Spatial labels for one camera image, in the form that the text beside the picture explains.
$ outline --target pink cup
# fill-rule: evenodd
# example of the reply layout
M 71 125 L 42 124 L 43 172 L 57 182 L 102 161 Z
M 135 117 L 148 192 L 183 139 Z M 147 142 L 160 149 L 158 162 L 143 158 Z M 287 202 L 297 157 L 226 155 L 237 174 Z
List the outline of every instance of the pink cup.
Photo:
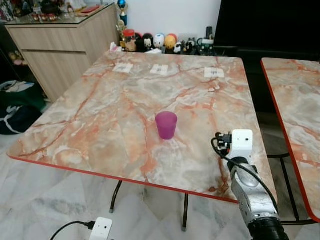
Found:
M 156 127 L 162 139 L 169 140 L 175 135 L 178 117 L 173 112 L 163 111 L 155 116 Z

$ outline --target black television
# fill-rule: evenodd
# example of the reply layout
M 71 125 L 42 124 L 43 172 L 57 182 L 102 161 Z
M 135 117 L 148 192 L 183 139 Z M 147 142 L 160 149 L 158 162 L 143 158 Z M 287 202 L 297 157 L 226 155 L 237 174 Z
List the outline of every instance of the black television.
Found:
M 215 48 L 320 56 L 319 0 L 221 0 Z

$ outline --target black cable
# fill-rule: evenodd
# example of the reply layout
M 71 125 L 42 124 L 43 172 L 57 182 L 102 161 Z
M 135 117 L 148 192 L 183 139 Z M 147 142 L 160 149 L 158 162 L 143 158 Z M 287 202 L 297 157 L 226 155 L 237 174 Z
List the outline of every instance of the black cable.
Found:
M 53 234 L 53 236 L 50 238 L 50 240 L 54 240 L 58 233 L 60 233 L 63 229 L 65 229 L 66 227 L 68 227 L 72 224 L 81 224 L 81 225 L 88 227 L 89 230 L 92 230 L 94 228 L 95 223 L 96 223 L 95 221 L 90 221 L 90 222 L 72 221 L 72 222 L 69 222 L 66 225 L 62 226 L 58 231 L 56 231 L 55 234 Z
M 212 145 L 212 148 L 213 150 L 216 152 L 216 154 L 218 154 L 220 156 L 220 158 L 222 159 L 225 159 L 227 160 L 228 162 L 234 164 L 235 166 L 237 166 L 238 168 L 244 170 L 245 172 L 247 172 L 248 174 L 250 174 L 252 177 L 254 177 L 255 180 L 257 180 L 261 185 L 262 187 L 265 189 L 265 191 L 268 193 L 268 195 L 270 196 L 271 198 L 271 201 L 274 205 L 274 208 L 276 209 L 276 211 L 278 212 L 278 206 L 277 206 L 277 202 L 276 202 L 276 199 L 275 197 L 273 196 L 272 192 L 269 190 L 269 188 L 267 187 L 267 185 L 265 185 L 265 183 L 251 170 L 247 169 L 246 167 L 240 165 L 239 163 L 237 163 L 236 161 L 233 161 L 232 159 L 230 158 L 227 158 L 226 156 L 222 155 L 221 152 L 217 149 L 216 145 L 215 145 L 215 140 L 218 141 L 217 138 L 212 138 L 211 139 L 211 145 Z

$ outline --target metal table leg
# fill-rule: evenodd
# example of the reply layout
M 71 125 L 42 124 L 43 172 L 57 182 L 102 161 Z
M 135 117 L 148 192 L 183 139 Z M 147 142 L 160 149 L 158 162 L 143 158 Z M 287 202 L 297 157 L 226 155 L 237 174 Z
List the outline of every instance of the metal table leg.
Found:
M 279 154 L 279 155 L 268 155 L 267 157 L 269 159 L 280 159 L 282 172 L 283 172 L 284 180 L 285 180 L 285 184 L 286 184 L 286 189 L 288 190 L 288 193 L 289 193 L 292 210 L 293 210 L 293 214 L 294 214 L 294 217 L 295 217 L 295 221 L 281 221 L 282 225 L 299 226 L 299 225 L 317 224 L 317 222 L 314 221 L 314 220 L 299 220 L 299 212 L 298 212 L 298 209 L 297 209 L 295 197 L 294 197 L 294 194 L 292 192 L 292 188 L 291 188 L 291 185 L 290 185 L 290 180 L 289 180 L 289 177 L 288 177 L 286 164 L 285 164 L 285 161 L 284 161 L 284 158 L 290 157 L 290 154 L 286 153 L 286 154 Z
M 115 187 L 115 190 L 113 192 L 113 197 L 112 197 L 112 201 L 111 201 L 111 206 L 110 206 L 110 210 L 109 213 L 113 213 L 115 210 L 115 202 L 116 202 L 116 198 L 117 198 L 117 194 L 119 192 L 119 189 L 121 187 L 122 181 L 119 181 L 118 184 Z
M 187 231 L 188 199 L 189 199 L 189 194 L 185 193 L 184 194 L 183 222 L 182 222 L 182 227 L 181 227 L 183 232 Z

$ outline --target black bag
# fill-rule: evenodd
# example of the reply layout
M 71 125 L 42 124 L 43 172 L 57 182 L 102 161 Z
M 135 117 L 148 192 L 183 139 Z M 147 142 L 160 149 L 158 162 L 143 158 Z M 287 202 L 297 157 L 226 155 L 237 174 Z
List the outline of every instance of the black bag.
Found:
M 0 134 L 24 133 L 42 115 L 33 106 L 8 106 L 0 109 Z

